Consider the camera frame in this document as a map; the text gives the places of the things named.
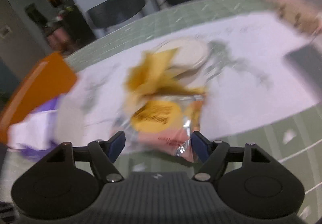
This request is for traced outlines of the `white printed table mat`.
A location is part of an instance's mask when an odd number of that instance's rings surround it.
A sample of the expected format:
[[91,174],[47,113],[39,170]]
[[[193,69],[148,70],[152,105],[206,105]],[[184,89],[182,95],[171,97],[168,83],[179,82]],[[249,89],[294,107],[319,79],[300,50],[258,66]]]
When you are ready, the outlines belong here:
[[108,139],[118,116],[130,114],[124,87],[130,68],[146,51],[181,37],[210,47],[199,69],[180,76],[182,84],[206,89],[200,122],[205,136],[267,143],[273,155],[284,160],[321,144],[318,99],[289,63],[289,54],[310,45],[313,38],[272,12],[259,12],[193,26],[84,67],[66,95],[84,114],[82,145]]

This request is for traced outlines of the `orange cardboard storage box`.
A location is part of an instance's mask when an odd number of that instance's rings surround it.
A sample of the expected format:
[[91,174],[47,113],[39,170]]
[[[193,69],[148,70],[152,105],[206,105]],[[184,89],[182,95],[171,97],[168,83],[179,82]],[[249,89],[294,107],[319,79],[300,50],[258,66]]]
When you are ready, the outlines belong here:
[[41,104],[69,92],[76,81],[77,75],[58,52],[40,60],[22,80],[1,112],[1,143],[8,143],[10,125],[22,121]]

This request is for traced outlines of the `green checkered tablecloth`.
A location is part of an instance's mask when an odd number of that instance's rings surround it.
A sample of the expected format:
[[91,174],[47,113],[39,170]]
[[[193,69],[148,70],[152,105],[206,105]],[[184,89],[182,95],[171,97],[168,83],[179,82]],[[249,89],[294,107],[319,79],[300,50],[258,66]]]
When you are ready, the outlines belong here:
[[261,0],[198,0],[40,63],[15,223],[320,223],[321,54]]

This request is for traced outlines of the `purple tissue box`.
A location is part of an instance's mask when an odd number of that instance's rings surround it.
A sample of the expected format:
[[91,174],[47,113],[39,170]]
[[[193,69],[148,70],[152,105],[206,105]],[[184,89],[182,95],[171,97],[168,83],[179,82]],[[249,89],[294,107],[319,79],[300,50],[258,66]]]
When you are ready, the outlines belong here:
[[8,147],[39,161],[63,142],[82,146],[84,114],[79,104],[61,94],[35,108],[8,129]]

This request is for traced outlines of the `yellow cloth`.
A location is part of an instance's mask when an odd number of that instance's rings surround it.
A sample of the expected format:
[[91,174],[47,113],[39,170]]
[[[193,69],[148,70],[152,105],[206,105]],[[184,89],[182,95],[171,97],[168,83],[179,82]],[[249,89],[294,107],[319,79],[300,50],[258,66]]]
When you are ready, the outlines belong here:
[[204,94],[205,87],[184,86],[169,70],[177,51],[177,48],[157,53],[146,51],[141,63],[129,70],[124,83],[125,89],[139,97],[154,94]]

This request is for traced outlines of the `black chair left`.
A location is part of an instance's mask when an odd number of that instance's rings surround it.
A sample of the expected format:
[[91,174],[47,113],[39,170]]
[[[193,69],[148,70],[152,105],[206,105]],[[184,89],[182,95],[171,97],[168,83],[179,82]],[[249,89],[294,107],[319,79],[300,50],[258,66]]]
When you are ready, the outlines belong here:
[[90,17],[96,29],[108,29],[119,25],[139,14],[144,17],[145,0],[107,0],[89,9]]

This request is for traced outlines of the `snack packet yellow pink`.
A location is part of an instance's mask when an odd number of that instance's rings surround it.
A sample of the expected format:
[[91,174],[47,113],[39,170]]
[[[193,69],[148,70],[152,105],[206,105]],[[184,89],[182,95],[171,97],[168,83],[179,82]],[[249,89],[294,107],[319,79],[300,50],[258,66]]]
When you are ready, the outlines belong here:
[[204,99],[203,94],[148,98],[134,113],[122,112],[112,132],[123,131],[131,148],[146,147],[195,162],[191,135],[200,130]]

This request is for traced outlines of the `white drawstring pouch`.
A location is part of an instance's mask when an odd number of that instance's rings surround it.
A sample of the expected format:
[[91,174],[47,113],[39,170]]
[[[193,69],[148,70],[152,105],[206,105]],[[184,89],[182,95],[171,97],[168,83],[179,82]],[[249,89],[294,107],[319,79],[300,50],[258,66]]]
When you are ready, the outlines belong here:
[[210,47],[206,42],[193,37],[181,37],[168,40],[155,49],[155,53],[177,49],[170,61],[169,70],[181,74],[199,69],[210,55]]

